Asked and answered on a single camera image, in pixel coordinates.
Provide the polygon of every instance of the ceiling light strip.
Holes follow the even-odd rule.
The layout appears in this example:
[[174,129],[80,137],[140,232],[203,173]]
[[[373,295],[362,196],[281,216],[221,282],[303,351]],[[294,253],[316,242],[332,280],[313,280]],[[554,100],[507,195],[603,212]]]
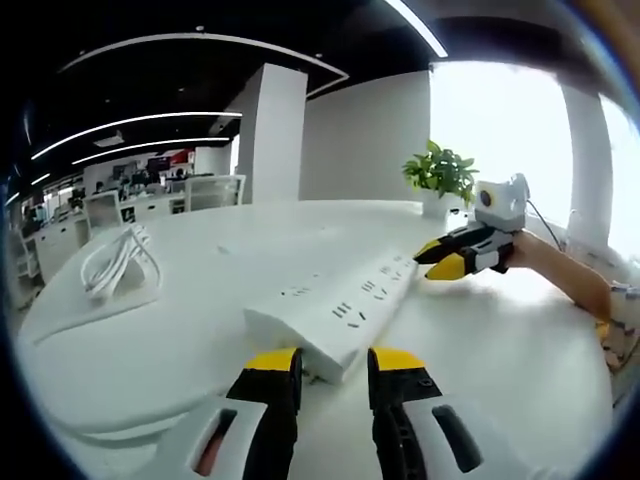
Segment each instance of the ceiling light strip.
[[157,42],[161,40],[216,40],[219,42],[230,42],[230,43],[240,43],[243,45],[251,45],[253,47],[266,48],[268,50],[273,50],[274,52],[284,53],[285,55],[289,55],[290,57],[299,58],[301,60],[305,60],[309,63],[322,67],[330,72],[335,73],[336,75],[340,75],[342,77],[349,78],[342,70],[329,65],[317,58],[310,57],[305,55],[304,53],[296,52],[295,50],[291,50],[289,48],[281,47],[279,45],[273,45],[267,42],[261,42],[260,40],[252,40],[250,38],[244,37],[235,37],[232,35],[219,35],[217,33],[194,33],[194,32],[185,32],[185,33],[162,33],[158,35],[147,35],[144,37],[131,38],[129,40],[123,40],[121,42],[113,43],[111,45],[107,45],[106,47],[97,48],[90,52],[85,53],[84,55],[79,56],[75,60],[67,63],[64,67],[58,70],[58,73],[64,72],[68,68],[77,65],[78,63],[87,60],[91,57],[95,57],[96,55],[100,55],[101,53],[109,52],[111,50],[116,50],[118,48],[127,47],[130,45],[137,45],[140,43],[146,42]]
[[35,185],[36,183],[40,183],[42,180],[44,180],[45,178],[50,177],[51,174],[50,173],[45,173],[43,176],[41,176],[40,178],[36,178],[33,182],[31,182],[31,185]]
[[141,122],[143,120],[154,120],[158,118],[172,118],[172,117],[242,117],[242,113],[239,112],[174,112],[174,113],[158,113],[155,115],[144,115],[142,117],[134,117],[127,118],[126,120],[118,120],[117,122],[107,123],[105,125],[100,125],[99,127],[90,128],[89,130],[84,130],[82,132],[71,135],[70,137],[63,138],[62,140],[52,143],[46,148],[43,148],[38,153],[31,157],[31,160],[35,160],[36,158],[44,155],[50,150],[53,150],[56,147],[59,147],[63,143],[70,142],[78,137],[82,137],[83,135],[87,135],[89,133],[97,132],[99,130],[104,130],[105,128],[111,128],[118,125],[124,125],[125,123],[133,123],[133,122]]
[[438,41],[435,35],[427,28],[427,26],[418,18],[418,16],[411,11],[401,0],[385,0],[396,12],[411,24],[411,26],[420,34],[422,38],[429,44],[433,51],[440,58],[446,58],[449,56],[442,44]]
[[315,90],[307,93],[307,98],[312,97],[313,95],[316,95],[320,92],[322,92],[323,90],[326,90],[327,88],[331,88],[334,85],[337,85],[338,83],[342,83],[346,80],[346,78],[337,78],[336,80],[329,82],[329,83],[325,83],[324,85],[322,85],[321,87],[316,88]]
[[128,147],[116,148],[114,150],[109,150],[108,152],[96,153],[95,155],[90,155],[85,158],[81,158],[80,160],[76,160],[75,162],[71,162],[71,165],[77,165],[78,163],[86,162],[88,160],[93,160],[94,158],[99,158],[104,155],[110,155],[112,153],[124,152],[126,150],[131,150],[134,148],[141,147],[153,147],[154,145],[167,145],[170,143],[184,143],[184,142],[228,142],[231,140],[229,137],[201,137],[201,138],[178,138],[175,140],[161,140],[159,142],[148,142],[148,143],[139,143],[138,145],[129,145]]
[[9,205],[11,202],[13,202],[16,198],[18,198],[18,195],[20,195],[20,192],[18,193],[14,193],[13,195],[11,195],[9,197],[9,200],[7,200],[6,202],[4,202],[4,206],[6,207],[7,205]]

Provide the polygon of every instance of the bright window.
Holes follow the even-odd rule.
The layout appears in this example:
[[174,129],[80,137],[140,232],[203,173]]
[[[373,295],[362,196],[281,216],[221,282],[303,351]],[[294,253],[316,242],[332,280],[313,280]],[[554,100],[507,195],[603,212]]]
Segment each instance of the bright window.
[[613,165],[613,203],[609,246],[640,257],[640,136],[633,121],[611,100],[600,96],[607,122]]
[[231,164],[229,165],[229,174],[235,175],[238,168],[238,158],[240,156],[240,134],[236,135],[231,142]]
[[503,181],[524,173],[542,215],[567,225],[571,132],[562,89],[552,75],[503,63],[436,64],[430,136],[475,158],[480,179]]

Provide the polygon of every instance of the white wall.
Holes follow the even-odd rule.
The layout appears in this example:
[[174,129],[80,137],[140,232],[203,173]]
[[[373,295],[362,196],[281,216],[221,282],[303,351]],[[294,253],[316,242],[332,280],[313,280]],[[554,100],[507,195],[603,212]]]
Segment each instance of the white wall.
[[402,165],[429,138],[428,72],[382,78],[307,103],[300,199],[414,200]]
[[196,147],[194,173],[229,175],[231,165],[231,143],[225,147]]

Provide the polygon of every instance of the white tabletop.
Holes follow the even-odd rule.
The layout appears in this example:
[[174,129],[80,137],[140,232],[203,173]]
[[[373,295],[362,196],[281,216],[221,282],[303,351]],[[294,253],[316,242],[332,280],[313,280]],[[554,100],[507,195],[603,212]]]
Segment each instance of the white tabletop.
[[[389,246],[412,254],[447,230],[421,218],[418,204],[378,201],[211,209],[147,228],[164,278],[158,301],[33,345],[73,316],[80,265],[105,234],[65,264],[18,337],[56,435],[95,477],[149,460],[157,435],[87,439],[73,430],[129,428],[228,387],[254,353],[243,306]],[[487,271],[451,283],[417,277],[378,343],[425,360],[443,392],[477,402],[528,460],[574,468],[611,423],[609,377],[592,325],[534,273]],[[298,423],[289,478],[381,478],[364,366],[345,385],[306,386]]]

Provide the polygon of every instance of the white pillar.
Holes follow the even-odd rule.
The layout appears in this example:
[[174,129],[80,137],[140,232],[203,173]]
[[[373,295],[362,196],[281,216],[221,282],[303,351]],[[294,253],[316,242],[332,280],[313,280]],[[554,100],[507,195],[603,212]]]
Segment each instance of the white pillar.
[[297,201],[307,75],[265,64],[232,102],[242,112],[238,173],[245,201]]
[[573,147],[571,209],[577,210],[581,220],[574,234],[597,251],[606,251],[613,199],[607,122],[597,92],[565,83],[561,85]]

